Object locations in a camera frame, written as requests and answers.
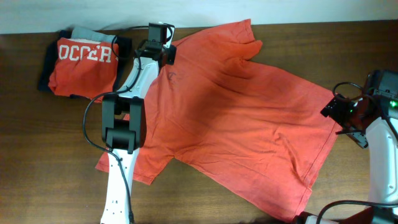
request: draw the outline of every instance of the wooden table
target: wooden table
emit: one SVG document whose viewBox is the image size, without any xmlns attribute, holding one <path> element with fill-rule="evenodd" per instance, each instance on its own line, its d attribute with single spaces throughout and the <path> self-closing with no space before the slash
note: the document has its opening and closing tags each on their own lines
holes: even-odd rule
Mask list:
<svg viewBox="0 0 398 224">
<path fill-rule="evenodd" d="M 175 39 L 200 28 L 177 29 Z M 283 68 L 331 89 L 363 84 L 377 68 L 398 70 L 398 21 L 253 26 L 263 41 L 253 61 Z M 135 45 L 146 30 L 129 32 Z M 0 35 L 0 223 L 99 223 L 108 175 L 101 152 L 83 139 L 86 100 L 36 90 L 47 45 L 56 34 Z M 101 108 L 88 117 L 101 142 Z M 369 153 L 340 136 L 313 186 L 306 211 L 368 197 Z M 194 168 L 172 160 L 151 186 L 134 182 L 137 223 L 239 223 L 272 218 Z M 332 208 L 343 218 L 362 207 Z"/>
</svg>

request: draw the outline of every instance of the white wall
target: white wall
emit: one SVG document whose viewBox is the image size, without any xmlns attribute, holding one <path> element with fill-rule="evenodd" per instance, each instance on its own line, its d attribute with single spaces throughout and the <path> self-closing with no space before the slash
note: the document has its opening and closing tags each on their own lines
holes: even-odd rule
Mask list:
<svg viewBox="0 0 398 224">
<path fill-rule="evenodd" d="M 2 0 L 0 34 L 53 32 L 75 25 L 94 30 L 148 22 L 215 26 L 368 21 L 398 18 L 398 0 Z"/>
</svg>

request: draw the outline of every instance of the gray cloth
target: gray cloth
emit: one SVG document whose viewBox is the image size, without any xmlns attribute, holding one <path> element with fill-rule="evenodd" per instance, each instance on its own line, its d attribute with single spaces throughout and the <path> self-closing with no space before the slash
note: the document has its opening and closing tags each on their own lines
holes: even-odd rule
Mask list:
<svg viewBox="0 0 398 224">
<path fill-rule="evenodd" d="M 98 42 L 108 42 L 111 43 L 114 38 L 114 35 L 106 35 L 99 32 L 94 32 L 92 30 L 83 28 L 83 27 L 75 27 L 72 32 L 71 39 L 86 39 L 86 40 L 94 40 Z"/>
</svg>

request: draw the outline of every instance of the wooden surface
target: wooden surface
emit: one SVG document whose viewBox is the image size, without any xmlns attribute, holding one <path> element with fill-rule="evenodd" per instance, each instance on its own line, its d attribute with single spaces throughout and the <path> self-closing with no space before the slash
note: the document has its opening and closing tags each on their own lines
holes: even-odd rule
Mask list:
<svg viewBox="0 0 398 224">
<path fill-rule="evenodd" d="M 177 29 L 180 39 L 200 29 Z M 363 84 L 377 68 L 398 70 L 398 21 L 253 26 L 263 41 L 253 61 L 283 68 L 331 89 Z M 145 30 L 130 32 L 137 44 Z M 86 100 L 36 90 L 46 46 L 56 34 L 0 35 L 0 223 L 99 223 L 108 175 L 101 152 L 83 139 Z M 100 106 L 89 135 L 101 142 Z M 340 136 L 313 186 L 306 211 L 335 200 L 366 200 L 369 153 Z M 271 218 L 194 168 L 172 160 L 151 186 L 133 183 L 137 223 L 239 223 Z M 361 207 L 341 206 L 343 218 Z"/>
</svg>

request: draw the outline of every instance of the red cloth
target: red cloth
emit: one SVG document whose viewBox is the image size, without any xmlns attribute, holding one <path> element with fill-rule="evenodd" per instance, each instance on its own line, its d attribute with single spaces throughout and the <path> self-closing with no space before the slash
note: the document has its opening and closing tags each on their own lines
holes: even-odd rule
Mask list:
<svg viewBox="0 0 398 224">
<path fill-rule="evenodd" d="M 49 81 L 54 94 L 94 98 L 112 91 L 118 61 L 110 43 L 61 38 L 57 45 L 58 60 Z M 117 53 L 118 45 L 113 48 Z"/>
<path fill-rule="evenodd" d="M 340 129 L 320 114 L 332 94 L 248 61 L 262 46 L 250 20 L 174 44 L 175 64 L 162 69 L 145 98 L 147 139 L 134 180 L 150 184 L 174 157 L 291 221 L 304 210 Z M 108 171 L 107 155 L 96 168 Z"/>
</svg>

